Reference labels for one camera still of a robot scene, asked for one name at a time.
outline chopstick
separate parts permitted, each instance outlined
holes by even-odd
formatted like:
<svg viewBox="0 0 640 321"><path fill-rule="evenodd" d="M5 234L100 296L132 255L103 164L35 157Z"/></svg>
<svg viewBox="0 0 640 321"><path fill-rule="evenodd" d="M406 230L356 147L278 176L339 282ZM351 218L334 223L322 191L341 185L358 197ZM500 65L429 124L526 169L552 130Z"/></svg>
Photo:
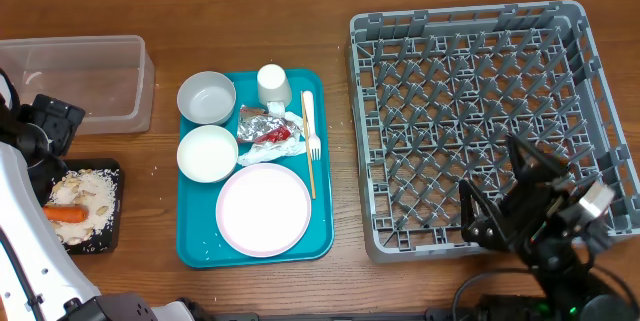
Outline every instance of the chopstick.
<svg viewBox="0 0 640 321"><path fill-rule="evenodd" d="M309 176L311 177L311 199L316 199L316 184L313 180L313 165L311 163L311 150L309 149L309 129L307 127L307 112L304 107L304 97L300 91L300 100L302 106L302 128L304 129L304 142L307 144L307 161L309 162Z"/></svg>

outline black tray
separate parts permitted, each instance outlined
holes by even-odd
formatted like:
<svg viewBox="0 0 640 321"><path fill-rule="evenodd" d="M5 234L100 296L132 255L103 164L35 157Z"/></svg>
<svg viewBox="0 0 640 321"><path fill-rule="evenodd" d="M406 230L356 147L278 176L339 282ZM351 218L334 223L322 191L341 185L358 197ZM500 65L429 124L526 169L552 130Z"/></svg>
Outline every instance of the black tray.
<svg viewBox="0 0 640 321"><path fill-rule="evenodd" d="M82 169L92 170L119 170L118 175L111 175L111 180L116 185L115 189L115 205L113 210L113 223L106 226L102 233L93 235L87 241L83 241L77 245L63 244L69 255L87 255L98 254L103 252L113 252L118 246L118 230L120 229L120 214L122 212L122 195L124 192L124 171L120 168L118 161L114 159L78 159L64 160L70 171L80 171Z"/></svg>

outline orange carrot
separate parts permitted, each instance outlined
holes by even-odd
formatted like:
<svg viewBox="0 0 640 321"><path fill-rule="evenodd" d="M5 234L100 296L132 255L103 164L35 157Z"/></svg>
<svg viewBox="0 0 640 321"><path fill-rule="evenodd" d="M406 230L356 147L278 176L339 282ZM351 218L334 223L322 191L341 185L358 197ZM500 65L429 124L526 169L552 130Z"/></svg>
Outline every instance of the orange carrot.
<svg viewBox="0 0 640 321"><path fill-rule="evenodd" d="M80 223L87 219L89 213L81 206L44 206L44 215L50 221Z"/></svg>

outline gray dish rack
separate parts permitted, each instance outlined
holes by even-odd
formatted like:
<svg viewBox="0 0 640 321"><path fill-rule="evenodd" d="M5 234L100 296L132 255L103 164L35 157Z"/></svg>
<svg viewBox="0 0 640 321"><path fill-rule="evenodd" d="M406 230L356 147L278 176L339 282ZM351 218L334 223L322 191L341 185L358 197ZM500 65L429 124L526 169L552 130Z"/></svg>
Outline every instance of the gray dish rack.
<svg viewBox="0 0 640 321"><path fill-rule="evenodd" d="M609 234L640 233L640 183L580 4L368 13L350 26L350 99L374 262L484 252L460 235L457 182L468 177L499 202L514 182L508 132L567 158L567 187L613 187Z"/></svg>

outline tray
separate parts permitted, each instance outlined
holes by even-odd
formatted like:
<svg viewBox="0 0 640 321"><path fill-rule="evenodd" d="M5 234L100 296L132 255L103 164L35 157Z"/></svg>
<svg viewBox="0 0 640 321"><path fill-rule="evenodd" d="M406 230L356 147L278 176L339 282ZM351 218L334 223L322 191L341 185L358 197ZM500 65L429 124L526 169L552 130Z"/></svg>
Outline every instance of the tray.
<svg viewBox="0 0 640 321"><path fill-rule="evenodd" d="M324 256L333 244L333 199L331 197L331 171L324 92L320 78L309 70L286 70L293 99L287 107L301 115L300 92L309 90L315 99L316 128L322 142L322 157L313 162L316 199L311 202L311 221L302 239L289 251L269 258L245 256L229 246L216 224L216 200L224 182L201 184L180 173L178 178L178 216L176 248L182 261L194 268L243 266L285 261L312 260ZM238 110L242 105L259 107L257 72L225 74L236 87L234 114L224 127L233 135L238 128ZM184 117L180 121L180 139L198 125ZM247 152L250 145L239 145L239 153ZM284 157L274 161L295 172L310 187L306 154ZM234 173L242 167L236 165Z"/></svg>
<svg viewBox="0 0 640 321"><path fill-rule="evenodd" d="M83 241L73 246L67 244L63 245L69 255L88 255L113 252L116 246L118 246L120 216L122 214L122 195L124 194L124 171L122 171L120 164L118 164L116 160L109 158L71 159L64 160L64 162L71 171L80 171L82 169L118 171L116 175L111 176L111 180L116 185L113 222L107 224L100 235L93 235L87 241Z"/></svg>
<svg viewBox="0 0 640 321"><path fill-rule="evenodd" d="M504 136L565 157L567 187L616 191L609 235L640 233L638 176L586 13L573 1L361 14L350 99L375 262L485 252L460 235L457 182L513 185Z"/></svg>

